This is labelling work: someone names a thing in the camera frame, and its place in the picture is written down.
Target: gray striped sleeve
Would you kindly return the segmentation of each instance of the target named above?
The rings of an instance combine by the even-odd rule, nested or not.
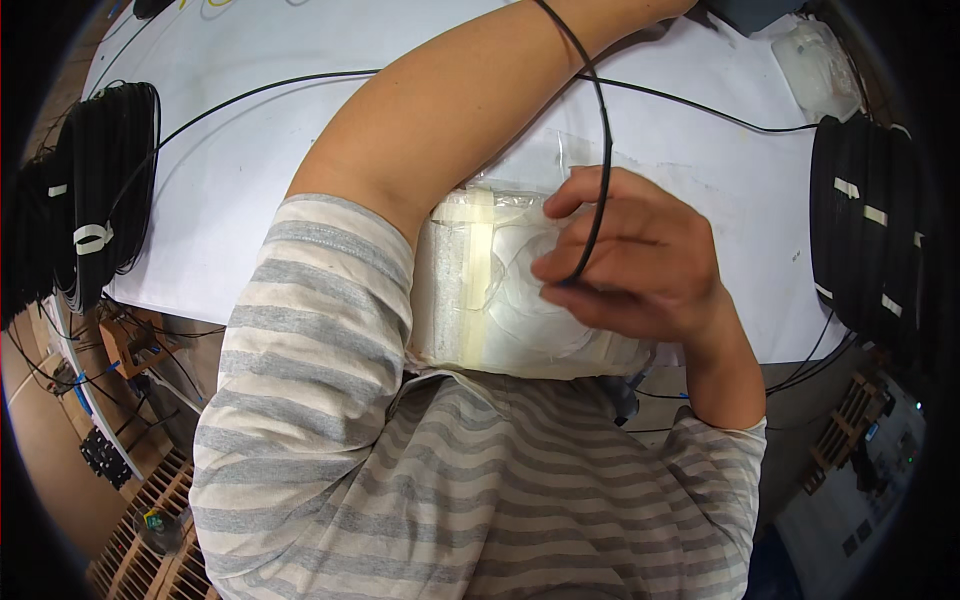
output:
[[[412,276],[406,240],[362,206],[306,194],[277,210],[195,440],[190,502],[221,588],[287,553],[370,455],[400,385]]]
[[[746,592],[766,423],[764,417],[750,429],[716,429],[684,406],[661,450],[663,463],[713,526],[713,540],[724,549],[723,569],[686,572],[684,589],[696,590],[698,597],[738,598]],[[718,570],[726,570],[729,579],[715,581]]]

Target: white container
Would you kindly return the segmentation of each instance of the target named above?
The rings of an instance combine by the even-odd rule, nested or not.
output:
[[[847,121],[862,99],[840,42],[826,23],[805,21],[773,43],[774,56],[797,104],[811,121]]]

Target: white table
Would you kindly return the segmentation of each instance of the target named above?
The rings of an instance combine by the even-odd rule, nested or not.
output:
[[[234,0],[168,7],[103,77],[159,90],[164,135],[228,98],[310,73],[382,67],[428,38],[505,0]],[[117,17],[87,77],[143,26]],[[770,51],[785,17],[747,39],[680,19],[667,35],[621,51],[601,77],[642,84],[765,127],[804,123]],[[264,92],[206,118],[159,154],[151,226],[136,267],[108,288],[120,301],[225,324],[277,204],[310,144],[361,78]],[[660,183],[709,218],[723,280],[760,362],[806,358],[827,311],[809,256],[813,132],[761,135],[699,110],[605,87],[614,149],[661,174]],[[600,142],[593,90],[572,84],[531,128]],[[523,142],[513,149],[522,153]],[[845,328],[834,320],[815,357]]]

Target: plastic bag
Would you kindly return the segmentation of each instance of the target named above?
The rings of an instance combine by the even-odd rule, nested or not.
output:
[[[547,131],[437,206],[417,249],[415,364],[573,379],[632,374],[650,362],[652,342],[581,325],[542,300],[530,274],[533,260],[553,250],[578,216],[547,219],[543,202],[570,166],[596,161],[595,152],[586,140]],[[523,182],[496,178],[518,172]]]

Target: plastic wrap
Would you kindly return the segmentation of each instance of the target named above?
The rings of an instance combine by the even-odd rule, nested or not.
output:
[[[579,324],[540,298],[541,283],[530,274],[576,217],[547,219],[543,202],[570,166],[592,162],[593,149],[556,132],[529,148],[522,161],[508,157],[495,173],[454,190],[421,229],[409,354],[420,366],[527,378],[635,373],[650,361],[653,343]],[[521,162],[525,181],[493,177]]]

